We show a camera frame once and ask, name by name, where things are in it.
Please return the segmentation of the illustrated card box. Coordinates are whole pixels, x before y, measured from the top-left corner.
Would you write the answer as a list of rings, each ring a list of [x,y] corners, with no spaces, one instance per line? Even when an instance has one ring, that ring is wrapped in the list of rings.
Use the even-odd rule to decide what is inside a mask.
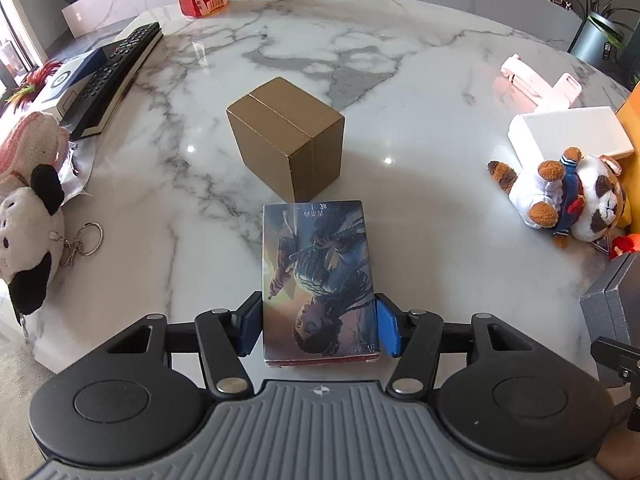
[[[359,200],[262,210],[262,348],[270,366],[373,361],[380,353]]]

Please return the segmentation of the white long box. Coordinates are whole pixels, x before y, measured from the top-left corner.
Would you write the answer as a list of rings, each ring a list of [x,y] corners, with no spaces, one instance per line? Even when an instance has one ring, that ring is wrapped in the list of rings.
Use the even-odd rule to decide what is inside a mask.
[[[523,167],[559,159],[571,146],[579,148],[584,156],[614,159],[634,152],[623,126],[607,106],[518,114],[510,123],[508,138]]]

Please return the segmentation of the black flat case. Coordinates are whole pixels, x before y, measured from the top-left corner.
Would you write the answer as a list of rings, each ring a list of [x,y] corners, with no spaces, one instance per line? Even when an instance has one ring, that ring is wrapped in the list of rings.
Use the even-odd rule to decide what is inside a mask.
[[[599,337],[639,347],[639,253],[611,260],[580,297],[590,341]]]

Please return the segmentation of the orange crochet ball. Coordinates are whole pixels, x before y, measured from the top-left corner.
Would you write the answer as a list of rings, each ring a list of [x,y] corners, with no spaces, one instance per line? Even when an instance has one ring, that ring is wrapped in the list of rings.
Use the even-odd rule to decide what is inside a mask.
[[[615,258],[632,254],[633,252],[640,252],[640,235],[628,234],[624,236],[618,236],[611,240],[608,245],[608,258],[614,260]]]

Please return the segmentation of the raccoon plush toy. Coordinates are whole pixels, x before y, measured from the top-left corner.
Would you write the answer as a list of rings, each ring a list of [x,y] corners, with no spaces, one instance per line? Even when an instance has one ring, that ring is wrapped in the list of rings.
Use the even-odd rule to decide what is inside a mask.
[[[520,171],[500,160],[488,162],[487,170],[526,226],[548,232],[559,248],[571,240],[600,240],[620,225],[627,209],[622,165],[608,155],[582,154],[576,146],[558,160]]]

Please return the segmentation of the brown cardboard cube box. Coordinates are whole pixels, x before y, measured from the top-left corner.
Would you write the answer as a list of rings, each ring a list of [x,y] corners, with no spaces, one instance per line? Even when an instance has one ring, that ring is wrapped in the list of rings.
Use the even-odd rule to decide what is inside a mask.
[[[288,203],[309,202],[341,174],[345,117],[277,77],[227,107],[244,165]]]

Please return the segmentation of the orange cardboard box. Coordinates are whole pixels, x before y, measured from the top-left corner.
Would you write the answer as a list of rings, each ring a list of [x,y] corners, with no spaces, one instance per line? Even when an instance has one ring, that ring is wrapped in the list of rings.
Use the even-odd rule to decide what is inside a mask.
[[[640,148],[640,96],[638,92],[634,91],[628,96],[628,99],[616,112],[616,117],[625,130],[634,151],[638,153]]]

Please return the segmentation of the pink bunny plush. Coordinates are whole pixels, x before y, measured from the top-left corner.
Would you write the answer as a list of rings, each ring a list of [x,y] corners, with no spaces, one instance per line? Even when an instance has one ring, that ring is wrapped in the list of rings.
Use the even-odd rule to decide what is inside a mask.
[[[60,170],[70,149],[70,134],[50,114],[31,112],[21,118],[1,144],[1,194],[30,183],[35,166]]]

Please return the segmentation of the white blue small box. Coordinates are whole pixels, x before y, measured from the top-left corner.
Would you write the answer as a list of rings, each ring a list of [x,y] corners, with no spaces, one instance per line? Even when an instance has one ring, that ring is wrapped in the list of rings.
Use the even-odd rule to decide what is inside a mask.
[[[52,115],[60,122],[88,84],[93,74],[106,62],[102,49],[94,49],[66,60],[47,78],[29,110]]]

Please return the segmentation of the red feather toy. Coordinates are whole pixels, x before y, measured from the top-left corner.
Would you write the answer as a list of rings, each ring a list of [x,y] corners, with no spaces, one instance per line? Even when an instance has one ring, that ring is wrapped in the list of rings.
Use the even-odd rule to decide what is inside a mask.
[[[61,61],[49,60],[43,66],[31,70],[18,88],[6,98],[6,104],[12,105],[16,110],[25,108],[38,96],[46,85],[47,79],[55,74],[61,66]]]

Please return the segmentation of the grey trash bin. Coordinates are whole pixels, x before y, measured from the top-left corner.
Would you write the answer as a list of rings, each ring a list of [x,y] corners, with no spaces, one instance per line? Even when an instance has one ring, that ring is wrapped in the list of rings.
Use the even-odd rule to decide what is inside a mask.
[[[592,66],[612,61],[623,45],[624,33],[602,15],[590,12],[570,45],[575,58]]]

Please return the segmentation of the cow plush keychain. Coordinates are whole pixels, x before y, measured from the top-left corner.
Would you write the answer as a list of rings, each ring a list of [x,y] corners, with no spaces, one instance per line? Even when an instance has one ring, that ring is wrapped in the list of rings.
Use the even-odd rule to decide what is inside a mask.
[[[35,166],[29,184],[1,202],[1,279],[8,286],[16,322],[28,335],[26,318],[39,310],[61,266],[89,257],[101,247],[104,229],[87,222],[65,235],[64,191],[51,165]]]

